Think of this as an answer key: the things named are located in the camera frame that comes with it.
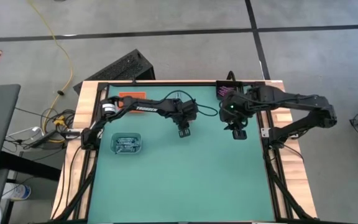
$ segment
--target teal mat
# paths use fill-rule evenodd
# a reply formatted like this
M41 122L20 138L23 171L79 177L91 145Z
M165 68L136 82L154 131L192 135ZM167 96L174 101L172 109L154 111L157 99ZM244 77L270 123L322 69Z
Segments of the teal mat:
M111 86L109 96L145 91L159 100L173 90L219 109L214 86ZM249 120L246 141L233 140L224 127L219 116L199 113L187 138L179 138L172 119L156 113L128 113L107 124L88 223L273 221L256 119ZM140 133L142 150L114 154L114 133Z

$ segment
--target wooden table frame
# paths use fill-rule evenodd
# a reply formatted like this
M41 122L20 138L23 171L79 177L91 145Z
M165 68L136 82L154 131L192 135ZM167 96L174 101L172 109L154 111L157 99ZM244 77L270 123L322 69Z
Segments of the wooden table frame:
M94 111L97 107L97 102L106 96L106 87L109 84L115 85L214 85L216 80L139 80L136 83L132 81L86 81L83 82L80 97L76 108L76 113L73 121L73 128L83 129L91 125L94 118ZM261 80L240 80L246 84L252 85L270 85L284 90L282 81L261 81ZM279 108L274 111L262 112L258 115L258 122L260 128L283 127L292 123L292 116L289 109ZM77 193L80 184L85 180L86 175L89 174L94 162L95 152L80 150L75 158L76 150L80 146L80 140L74 139L68 143L65 155L65 181L63 183L63 175L60 176L59 185L56 192L55 201L53 203L52 214L57 209L55 217L62 213L66 204L71 201L73 196ZM289 139L286 142L287 146L300 152L300 147L297 140ZM296 199L296 201L303 207L306 213L312 217L316 217L313 199L309 188L308 179L306 176L303 161L293 152L282 149L281 151L271 151L270 156L275 158L276 162L273 166L279 174L281 180L287 185L287 189ZM68 186L68 178L71 170L71 182ZM293 214L288 206L287 201L283 198L280 190L274 183L269 180L269 187L272 196L272 205L275 213L275 218L292 218ZM63 197L61 198L60 206L58 206L63 189ZM91 198L92 185L88 187L83 194L81 201L77 205L70 218L87 218L89 210L89 201Z

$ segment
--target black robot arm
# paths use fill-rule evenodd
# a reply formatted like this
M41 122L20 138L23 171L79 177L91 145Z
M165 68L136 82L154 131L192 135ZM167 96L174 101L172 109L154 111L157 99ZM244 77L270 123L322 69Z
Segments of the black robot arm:
M190 135L189 121L197 117L198 107L195 100L182 102L181 99L162 99L160 101L137 99L131 96L113 96L101 101L98 119L90 128L81 132L83 149L98 149L99 134L107 122L121 118L130 111L157 113L164 118L171 118L178 126L179 137Z
M233 132L234 139L246 139L243 130L256 112L290 108L309 111L309 114L282 128L269 129L269 144L285 142L290 136L302 135L313 127L330 128L336 124L332 105L323 96L285 93L273 86L250 88L247 93L231 91L222 100L219 117L227 123L225 129Z

